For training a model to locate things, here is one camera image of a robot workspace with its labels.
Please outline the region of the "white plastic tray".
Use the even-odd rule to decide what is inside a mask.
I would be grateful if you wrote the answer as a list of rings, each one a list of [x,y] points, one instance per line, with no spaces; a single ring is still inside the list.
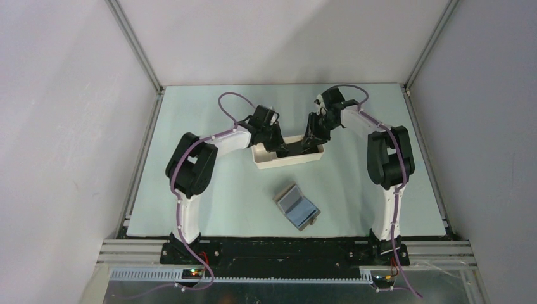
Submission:
[[[290,147],[290,152],[282,157],[278,156],[276,152],[268,152],[263,144],[254,145],[251,147],[253,162],[258,169],[263,170],[320,160],[325,151],[322,144],[306,153],[298,154],[302,139],[301,135],[284,137],[284,142]]]

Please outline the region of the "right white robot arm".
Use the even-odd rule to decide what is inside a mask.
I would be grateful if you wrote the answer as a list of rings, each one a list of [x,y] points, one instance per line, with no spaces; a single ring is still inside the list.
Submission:
[[[316,111],[308,116],[301,148],[310,151],[327,143],[331,131],[338,127],[352,130],[367,140],[367,173],[382,188],[384,203],[374,219],[369,234],[368,255],[372,262],[384,265],[401,246],[400,205],[410,176],[415,172],[414,155],[408,129],[393,127],[365,111],[369,99],[345,99],[335,85],[319,94]]]

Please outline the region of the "silver metal card holder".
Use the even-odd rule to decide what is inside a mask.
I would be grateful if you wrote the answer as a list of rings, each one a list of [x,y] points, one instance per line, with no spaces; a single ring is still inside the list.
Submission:
[[[321,210],[304,195],[295,182],[287,185],[272,200],[287,220],[299,231],[313,225],[321,214]]]

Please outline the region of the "black credit card stack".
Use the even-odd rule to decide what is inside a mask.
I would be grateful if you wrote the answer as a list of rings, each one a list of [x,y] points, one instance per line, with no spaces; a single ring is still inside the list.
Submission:
[[[276,153],[276,156],[278,158],[286,158],[286,157],[292,157],[292,156],[301,156],[301,155],[308,155],[308,154],[314,154],[319,152],[318,146],[312,146],[309,148],[304,148],[302,146],[301,141],[296,141],[292,143],[286,144],[287,150],[285,151],[279,151]]]

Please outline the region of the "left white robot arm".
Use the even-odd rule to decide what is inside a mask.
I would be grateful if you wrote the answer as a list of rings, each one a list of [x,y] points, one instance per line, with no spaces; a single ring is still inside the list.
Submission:
[[[170,190],[177,197],[175,238],[181,242],[175,254],[184,263],[194,263],[200,247],[193,242],[200,235],[199,205],[201,194],[209,186],[218,158],[233,151],[262,144],[266,151],[277,156],[290,153],[279,125],[279,113],[266,106],[257,106],[252,115],[223,132],[200,137],[185,133],[165,170]]]

